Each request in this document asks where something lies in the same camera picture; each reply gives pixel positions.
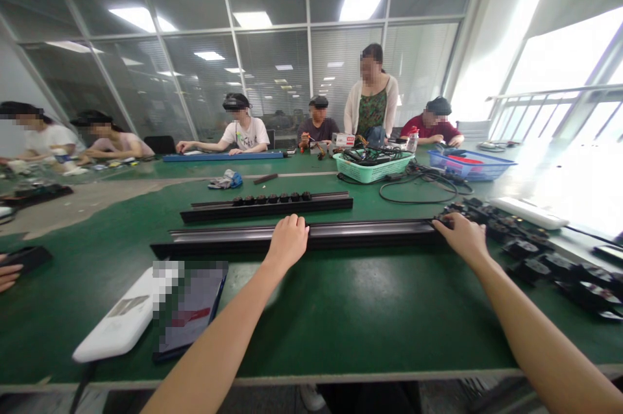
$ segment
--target basket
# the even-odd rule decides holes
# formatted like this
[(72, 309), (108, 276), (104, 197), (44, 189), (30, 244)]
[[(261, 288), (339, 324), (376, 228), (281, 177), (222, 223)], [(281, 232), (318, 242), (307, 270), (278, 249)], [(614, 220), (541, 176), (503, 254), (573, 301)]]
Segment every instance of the basket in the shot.
[(346, 174), (348, 177), (361, 182), (362, 184), (369, 184), (375, 180), (385, 177), (387, 174), (395, 174), (404, 172), (404, 168), (407, 167), (409, 161), (411, 161), (415, 155), (413, 153), (402, 153), (402, 159), (390, 161), (377, 166), (360, 166), (342, 159), (342, 154), (338, 153), (333, 156), (337, 161), (337, 171)]
[(430, 165), (432, 167), (438, 167), (444, 171), (456, 174), (469, 182), (495, 180), (504, 174), (506, 169), (512, 165), (517, 165), (514, 161), (474, 151), (465, 151), (465, 161), (443, 156), (439, 151), (431, 150), (428, 154), (430, 154)]

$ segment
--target white cardigan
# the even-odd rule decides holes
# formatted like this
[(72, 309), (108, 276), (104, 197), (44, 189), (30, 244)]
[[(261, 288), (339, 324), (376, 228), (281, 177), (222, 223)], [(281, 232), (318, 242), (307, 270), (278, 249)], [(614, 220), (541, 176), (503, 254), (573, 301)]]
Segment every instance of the white cardigan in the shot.
[[(361, 101), (361, 90), (363, 89), (363, 81), (359, 80), (350, 90), (348, 101), (344, 109), (344, 131), (347, 134), (357, 133), (357, 125), (359, 123), (359, 102)], [(387, 91), (387, 106), (385, 108), (385, 118), (383, 126), (385, 133), (389, 138), (394, 128), (394, 118), (396, 117), (396, 107), (398, 106), (398, 80), (391, 75), (385, 87)]]

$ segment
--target white t-shirt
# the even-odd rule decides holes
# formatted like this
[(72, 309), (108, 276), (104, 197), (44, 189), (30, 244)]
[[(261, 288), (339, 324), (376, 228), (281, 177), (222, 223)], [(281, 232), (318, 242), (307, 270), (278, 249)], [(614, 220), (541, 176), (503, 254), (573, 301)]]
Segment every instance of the white t-shirt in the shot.
[(270, 143), (268, 139), (268, 133), (266, 133), (266, 127), (262, 119), (257, 117), (251, 118), (249, 129), (244, 130), (240, 122), (231, 122), (225, 129), (223, 138), (227, 143), (236, 143), (241, 150), (247, 150), (256, 147), (260, 143)]
[(86, 150), (78, 136), (64, 125), (50, 124), (45, 130), (26, 130), (26, 149), (36, 151), (37, 154), (52, 155), (51, 145), (76, 145), (73, 154)]

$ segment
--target blue bar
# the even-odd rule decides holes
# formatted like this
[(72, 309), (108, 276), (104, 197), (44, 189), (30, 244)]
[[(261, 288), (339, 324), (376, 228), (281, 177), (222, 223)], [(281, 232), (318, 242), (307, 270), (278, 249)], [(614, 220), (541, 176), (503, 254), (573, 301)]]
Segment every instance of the blue bar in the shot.
[(162, 157), (164, 162), (183, 162), (183, 161), (240, 161), (250, 159), (278, 159), (283, 158), (282, 151), (262, 152), (262, 153), (239, 153), (230, 156), (228, 153), (215, 154), (167, 154)]

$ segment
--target wall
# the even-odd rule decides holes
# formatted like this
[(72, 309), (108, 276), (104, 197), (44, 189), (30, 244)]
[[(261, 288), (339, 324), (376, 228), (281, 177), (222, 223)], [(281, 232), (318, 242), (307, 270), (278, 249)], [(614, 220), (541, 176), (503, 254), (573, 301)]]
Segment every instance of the wall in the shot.
[[(43, 108), (58, 119), (45, 95), (22, 64), (15, 50), (0, 33), (0, 101), (20, 101)], [(24, 150), (21, 128), (0, 119), (0, 156), (17, 156)]]
[(539, 0), (481, 0), (452, 99), (455, 120), (483, 120), (504, 84)]

